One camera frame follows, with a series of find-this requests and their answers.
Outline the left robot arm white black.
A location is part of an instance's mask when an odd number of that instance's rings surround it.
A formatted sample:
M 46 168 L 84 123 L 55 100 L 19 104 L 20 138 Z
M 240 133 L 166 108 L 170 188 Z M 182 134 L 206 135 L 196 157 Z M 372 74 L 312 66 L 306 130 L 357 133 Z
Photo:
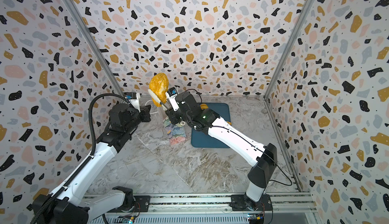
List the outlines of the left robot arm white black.
M 132 139 L 139 124 L 150 122 L 150 110 L 150 105 L 139 109 L 126 103 L 115 105 L 109 112 L 108 125 L 92 146 L 91 153 L 50 194 L 40 194 L 33 201 L 31 223 L 88 224 L 113 209 L 128 212 L 137 208 L 133 191 L 127 187 L 116 186 L 90 201 L 83 197 L 105 165 Z

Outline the floral paper bag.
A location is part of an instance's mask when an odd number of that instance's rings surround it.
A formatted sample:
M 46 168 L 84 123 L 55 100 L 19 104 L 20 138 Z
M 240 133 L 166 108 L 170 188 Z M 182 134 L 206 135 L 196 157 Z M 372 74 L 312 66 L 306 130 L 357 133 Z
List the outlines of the floral paper bag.
M 184 143 L 187 140 L 184 126 L 180 123 L 172 124 L 162 107 L 151 114 L 158 114 L 163 119 L 164 137 L 169 140 L 171 146 Z

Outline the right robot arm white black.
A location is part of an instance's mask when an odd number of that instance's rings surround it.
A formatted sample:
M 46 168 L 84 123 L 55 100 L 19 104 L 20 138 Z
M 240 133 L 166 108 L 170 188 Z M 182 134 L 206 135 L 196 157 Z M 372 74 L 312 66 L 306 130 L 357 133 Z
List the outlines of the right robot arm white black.
M 197 102 L 188 91 L 178 93 L 175 88 L 170 88 L 165 95 L 169 107 L 162 102 L 160 104 L 172 124 L 185 122 L 193 130 L 223 142 L 252 166 L 243 203 L 233 202 L 231 207 L 251 211 L 261 208 L 260 199 L 277 167 L 277 148 L 273 144 L 258 143 L 239 132 L 220 114 Z

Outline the large sugared oval bread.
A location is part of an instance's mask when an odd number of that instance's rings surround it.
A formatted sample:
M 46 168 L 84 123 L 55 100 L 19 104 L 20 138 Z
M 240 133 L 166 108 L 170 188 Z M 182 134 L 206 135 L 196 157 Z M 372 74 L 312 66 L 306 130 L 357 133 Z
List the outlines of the large sugared oval bread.
M 167 75 L 164 73 L 155 75 L 149 84 L 149 89 L 159 98 L 162 103 L 166 103 L 166 92 L 169 89 L 169 80 Z

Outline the metal tongs cream tips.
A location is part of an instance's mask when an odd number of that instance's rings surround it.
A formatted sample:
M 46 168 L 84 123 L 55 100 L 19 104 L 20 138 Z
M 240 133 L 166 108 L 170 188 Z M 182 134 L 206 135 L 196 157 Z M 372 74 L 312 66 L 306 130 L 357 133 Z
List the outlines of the metal tongs cream tips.
M 171 106 L 169 105 L 169 102 L 168 102 L 168 101 L 167 101 L 167 103 L 162 103 L 162 102 L 159 100 L 159 98 L 158 98 L 150 89 L 148 89 L 148 93 L 149 93 L 149 95 L 152 97 L 152 99 L 155 100 L 155 101 L 162 107 L 162 109 L 164 110 L 164 112 L 165 112 L 166 110 L 168 110 L 168 109 L 171 108 Z M 182 120 L 182 121 L 179 123 L 179 125 L 185 126 L 186 123 Z

